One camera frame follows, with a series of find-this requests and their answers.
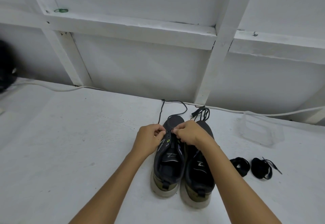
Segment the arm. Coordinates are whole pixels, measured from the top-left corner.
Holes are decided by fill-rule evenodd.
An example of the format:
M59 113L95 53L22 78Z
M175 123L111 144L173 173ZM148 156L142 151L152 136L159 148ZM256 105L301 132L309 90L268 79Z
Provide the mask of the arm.
M141 127L131 152L69 224L114 223L134 175L144 160L155 151L165 133L165 128L159 124Z
M232 224L281 224L203 128L189 120L172 132L203 153Z

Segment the clear plastic container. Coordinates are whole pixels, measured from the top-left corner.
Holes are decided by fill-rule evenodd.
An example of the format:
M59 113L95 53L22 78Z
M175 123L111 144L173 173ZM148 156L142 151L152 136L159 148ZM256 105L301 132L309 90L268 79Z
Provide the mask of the clear plastic container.
M239 134L246 140L272 148L284 141L283 128L276 119L253 112L244 112L239 121Z

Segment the black shoelace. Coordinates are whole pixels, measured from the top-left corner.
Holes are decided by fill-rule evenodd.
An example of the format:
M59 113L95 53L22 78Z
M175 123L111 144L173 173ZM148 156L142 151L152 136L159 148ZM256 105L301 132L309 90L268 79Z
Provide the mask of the black shoelace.
M210 117L210 109L208 109L205 106L199 107L195 112L192 113L191 119L193 119L195 117L195 119L194 119L194 121L195 121L199 114L201 114L200 120L206 121Z
M161 117L161 113L162 113L162 111L163 111L163 107L164 107L165 102L179 102L179 103L183 104L184 107L186 108L186 110L185 110L183 113L177 113L177 114L172 114L172 115L168 116L168 118L167 118L167 124L169 124L169 123L168 123L168 120L169 120L171 117L176 116L176 115L184 114L184 113L186 113L186 111L187 111L187 106L185 105L184 102L177 101L177 100L175 100L175 101L166 101L165 99L161 99L161 100L162 100L162 106L161 106L161 110L160 110L160 114L159 114L158 124L160 123L160 117Z
M258 158L254 158L252 160L252 173L253 175L258 178L258 179L270 179L272 178L272 167L270 166L269 162L271 163L271 165L273 166L273 168L275 170L278 170L278 172L280 174L282 174L280 172L280 170L276 167L276 165L274 165L273 162L271 162L270 160L266 160L264 157L262 157L263 160L260 160Z
M242 177L246 176L251 168L249 162L242 157L236 157L235 159L231 159L230 162L234 165L235 169Z

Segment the white floor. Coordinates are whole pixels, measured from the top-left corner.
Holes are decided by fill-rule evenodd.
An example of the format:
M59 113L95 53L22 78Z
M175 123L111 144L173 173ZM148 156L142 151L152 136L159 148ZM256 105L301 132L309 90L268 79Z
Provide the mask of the white floor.
M46 83L57 88L71 88ZM68 223L111 176L142 125L156 123L161 101L80 89L53 92L19 86L0 95L0 223ZM196 110L183 118L189 119ZM162 122L182 112L165 104ZM325 219L325 127L281 120L285 140L266 148L240 137L241 114L211 110L208 124L226 155L264 156L276 170L269 181L244 178L282 223ZM210 205L194 210L179 193L159 199L150 190L150 156L137 172L116 223L230 223L218 190Z

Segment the hand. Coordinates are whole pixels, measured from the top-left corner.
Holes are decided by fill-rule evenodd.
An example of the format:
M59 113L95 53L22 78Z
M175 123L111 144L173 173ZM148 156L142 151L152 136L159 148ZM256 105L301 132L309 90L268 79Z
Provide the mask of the hand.
M145 160L156 150L165 134L166 129L160 124L140 127L131 152Z
M213 140L202 127L191 119L176 126L172 130L172 133L174 133L178 139L181 139L181 142L195 145L199 150L201 150L201 146L204 142Z

